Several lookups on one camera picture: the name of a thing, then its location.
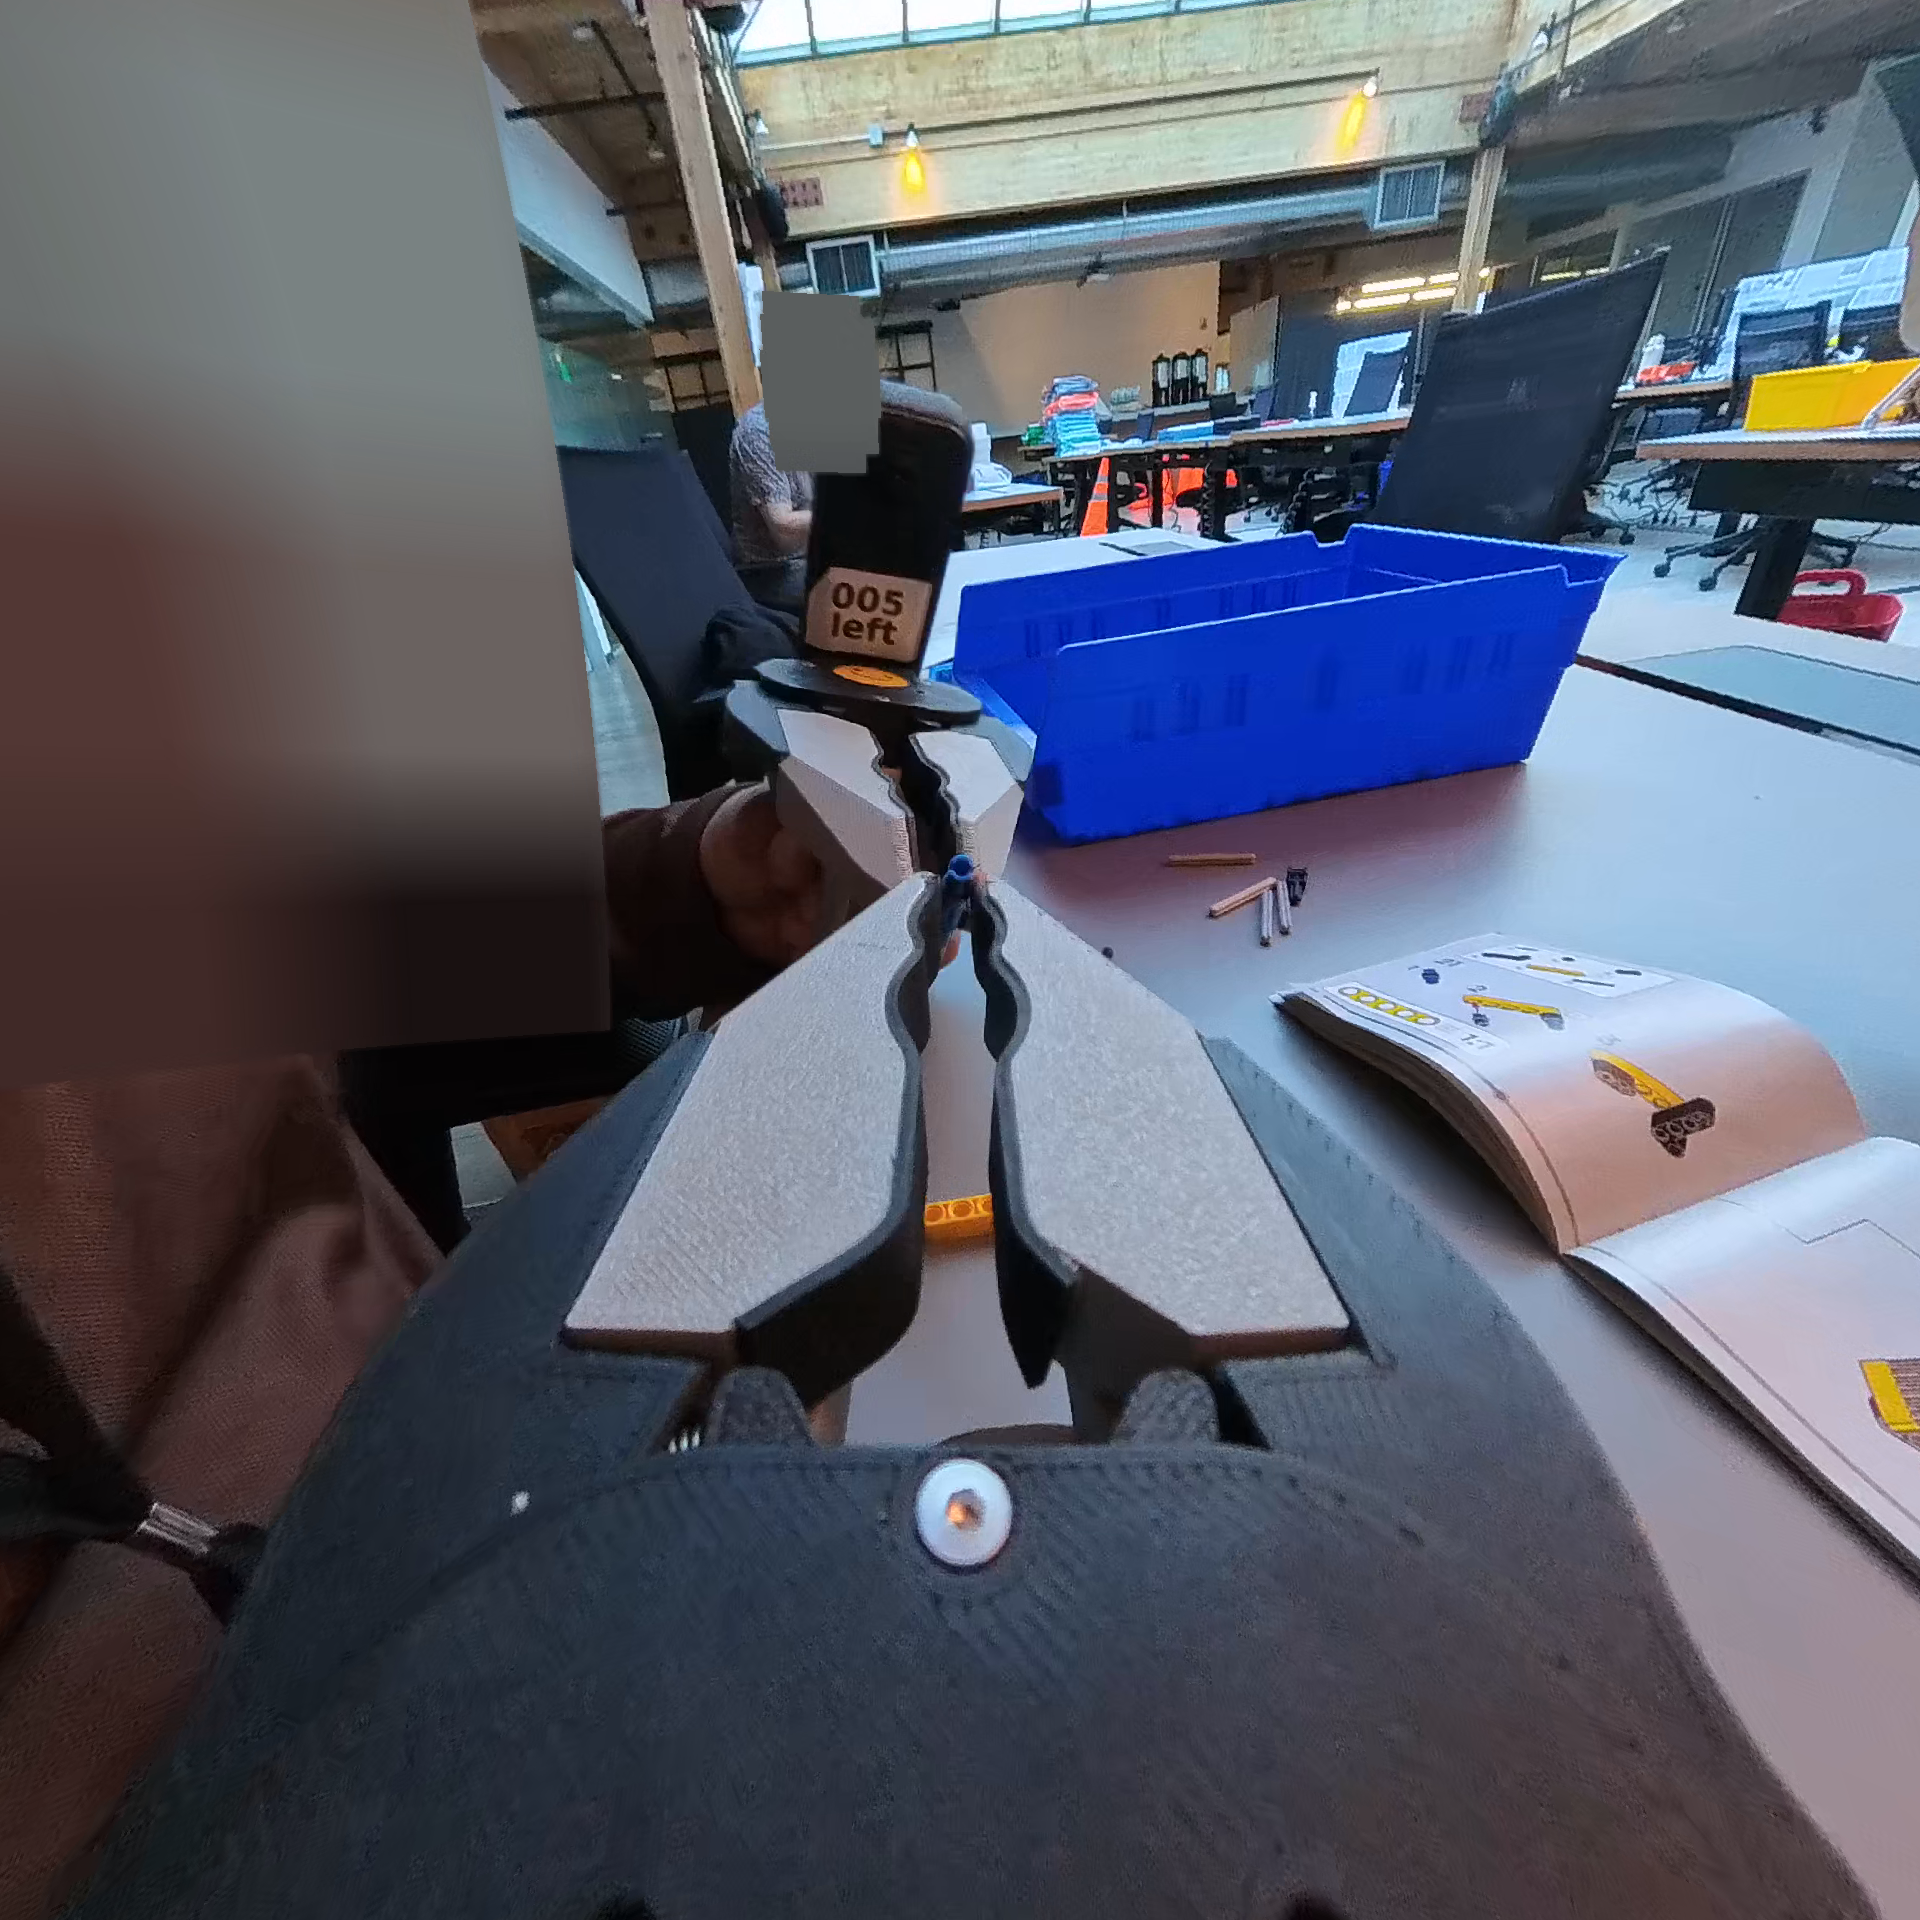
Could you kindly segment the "black office chair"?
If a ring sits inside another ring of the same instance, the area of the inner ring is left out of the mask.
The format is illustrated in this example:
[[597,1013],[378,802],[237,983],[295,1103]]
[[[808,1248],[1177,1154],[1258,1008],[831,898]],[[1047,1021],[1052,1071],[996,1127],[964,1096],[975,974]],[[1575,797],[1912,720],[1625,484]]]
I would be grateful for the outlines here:
[[792,658],[797,622],[749,597],[685,452],[559,447],[559,487],[573,564],[656,714],[666,796],[690,799],[728,771],[728,687]]
[[1356,523],[1557,544],[1637,364],[1665,251],[1550,285],[1434,332],[1409,421],[1376,502],[1311,523]]

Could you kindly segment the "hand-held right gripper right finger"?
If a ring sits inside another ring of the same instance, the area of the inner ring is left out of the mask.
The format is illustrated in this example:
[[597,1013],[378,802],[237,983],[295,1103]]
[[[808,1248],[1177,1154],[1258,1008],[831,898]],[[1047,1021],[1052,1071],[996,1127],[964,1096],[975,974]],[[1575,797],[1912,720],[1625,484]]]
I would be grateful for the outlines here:
[[1353,1318],[1193,1024],[1005,879],[973,902],[998,1317],[1028,1386],[1333,1354]]

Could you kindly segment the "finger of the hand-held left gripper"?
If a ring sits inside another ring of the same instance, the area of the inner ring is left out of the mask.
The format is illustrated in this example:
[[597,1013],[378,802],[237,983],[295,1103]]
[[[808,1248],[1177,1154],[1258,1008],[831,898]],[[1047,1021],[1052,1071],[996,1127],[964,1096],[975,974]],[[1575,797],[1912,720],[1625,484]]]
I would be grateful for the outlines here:
[[940,730],[904,741],[904,807],[924,872],[968,858],[989,879],[1005,875],[1022,805],[1022,779],[996,739]]
[[904,883],[935,883],[917,788],[921,736],[807,707],[776,707],[775,718],[775,816],[820,868],[810,935],[831,938]]

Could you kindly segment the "yellow plastic bin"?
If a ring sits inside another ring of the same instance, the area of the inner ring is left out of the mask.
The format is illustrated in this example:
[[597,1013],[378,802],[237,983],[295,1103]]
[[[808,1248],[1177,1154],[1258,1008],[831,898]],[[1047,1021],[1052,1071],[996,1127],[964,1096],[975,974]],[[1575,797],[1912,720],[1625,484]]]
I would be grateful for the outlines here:
[[1917,358],[1826,364],[1754,375],[1742,428],[1816,431],[1903,419],[1916,406]]

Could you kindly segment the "wooden pillar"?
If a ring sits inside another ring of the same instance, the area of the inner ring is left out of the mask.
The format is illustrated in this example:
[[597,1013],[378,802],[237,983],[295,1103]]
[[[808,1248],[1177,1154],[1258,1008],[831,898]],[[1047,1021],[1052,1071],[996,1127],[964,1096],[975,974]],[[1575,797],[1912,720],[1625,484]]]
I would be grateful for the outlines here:
[[662,106],[678,158],[690,232],[703,272],[716,348],[721,358],[726,396],[735,419],[760,402],[760,382],[752,348],[749,311],[743,294],[728,195],[718,158],[703,64],[690,8],[682,2],[640,6]]

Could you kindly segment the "blue plastic bin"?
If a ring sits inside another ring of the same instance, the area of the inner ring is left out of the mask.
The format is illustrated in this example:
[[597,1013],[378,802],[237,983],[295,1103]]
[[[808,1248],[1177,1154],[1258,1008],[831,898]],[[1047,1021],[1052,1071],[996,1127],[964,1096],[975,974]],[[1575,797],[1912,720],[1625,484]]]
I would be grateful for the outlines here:
[[1525,762],[1621,558],[1359,523],[958,597],[951,675],[1070,845]]

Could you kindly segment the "person's left hand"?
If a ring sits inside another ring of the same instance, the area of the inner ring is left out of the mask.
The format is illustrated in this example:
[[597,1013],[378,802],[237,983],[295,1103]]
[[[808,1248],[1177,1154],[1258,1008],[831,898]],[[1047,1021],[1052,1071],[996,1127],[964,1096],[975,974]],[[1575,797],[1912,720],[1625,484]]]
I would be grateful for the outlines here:
[[816,947],[825,870],[766,781],[726,794],[701,830],[698,870],[718,926],[754,964],[778,971]]

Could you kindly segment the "silver ventilation duct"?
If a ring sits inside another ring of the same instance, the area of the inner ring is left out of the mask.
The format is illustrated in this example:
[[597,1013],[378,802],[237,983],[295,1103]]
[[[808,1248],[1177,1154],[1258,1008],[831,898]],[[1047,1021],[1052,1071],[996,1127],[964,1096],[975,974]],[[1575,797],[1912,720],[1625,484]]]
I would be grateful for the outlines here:
[[1408,237],[1458,227],[1464,204],[1445,205],[1432,221],[1373,228],[1345,200],[1252,199],[1208,208],[1136,208],[1126,214],[1063,223],[968,231],[941,240],[895,240],[876,247],[880,288],[890,302],[982,298],[1025,284],[1079,282],[1092,272],[1122,274],[1200,264],[1234,255],[1322,248],[1376,237]]

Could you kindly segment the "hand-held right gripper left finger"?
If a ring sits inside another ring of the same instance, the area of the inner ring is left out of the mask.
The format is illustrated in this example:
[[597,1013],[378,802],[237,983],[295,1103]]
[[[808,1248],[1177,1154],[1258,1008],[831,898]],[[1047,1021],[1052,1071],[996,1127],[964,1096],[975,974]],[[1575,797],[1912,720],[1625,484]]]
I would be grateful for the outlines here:
[[575,1348],[778,1373],[807,1408],[921,1302],[943,887],[903,879],[701,1036],[567,1309]]

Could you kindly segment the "lego instruction booklet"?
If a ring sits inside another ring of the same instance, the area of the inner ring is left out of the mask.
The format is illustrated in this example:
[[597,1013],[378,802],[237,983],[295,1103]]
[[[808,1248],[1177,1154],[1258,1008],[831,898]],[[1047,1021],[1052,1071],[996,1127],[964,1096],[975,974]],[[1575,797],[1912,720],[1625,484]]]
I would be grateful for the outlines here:
[[1917,1148],[1759,999],[1482,935],[1274,1011],[1418,1096],[1552,1251],[1917,1570]]

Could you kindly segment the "wooden top desk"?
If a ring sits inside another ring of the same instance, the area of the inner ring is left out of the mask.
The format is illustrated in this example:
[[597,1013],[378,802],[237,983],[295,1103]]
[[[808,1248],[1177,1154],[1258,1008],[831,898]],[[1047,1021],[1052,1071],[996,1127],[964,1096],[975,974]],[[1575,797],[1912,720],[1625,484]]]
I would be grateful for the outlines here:
[[1759,519],[1759,548],[1734,608],[1742,616],[1778,616],[1818,522],[1917,525],[1916,423],[1726,430],[1657,438],[1641,454],[1698,469],[1693,509]]

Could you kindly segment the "person's left forearm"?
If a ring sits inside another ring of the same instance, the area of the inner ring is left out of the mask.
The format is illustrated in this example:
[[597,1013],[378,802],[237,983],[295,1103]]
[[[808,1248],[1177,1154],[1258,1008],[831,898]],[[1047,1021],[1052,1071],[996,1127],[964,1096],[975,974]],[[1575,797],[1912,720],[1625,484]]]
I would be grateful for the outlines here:
[[601,823],[612,1020],[669,1020],[757,992],[776,964],[745,951],[703,875],[703,831],[746,787],[628,807]]

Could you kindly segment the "red basket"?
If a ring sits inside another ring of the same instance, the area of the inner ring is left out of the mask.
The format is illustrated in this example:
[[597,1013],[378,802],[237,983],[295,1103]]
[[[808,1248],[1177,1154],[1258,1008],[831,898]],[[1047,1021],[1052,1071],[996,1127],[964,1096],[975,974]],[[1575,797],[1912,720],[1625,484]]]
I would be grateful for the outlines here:
[[1775,615],[1784,627],[1872,643],[1890,643],[1901,616],[1903,599],[1869,590],[1856,566],[1800,568]]

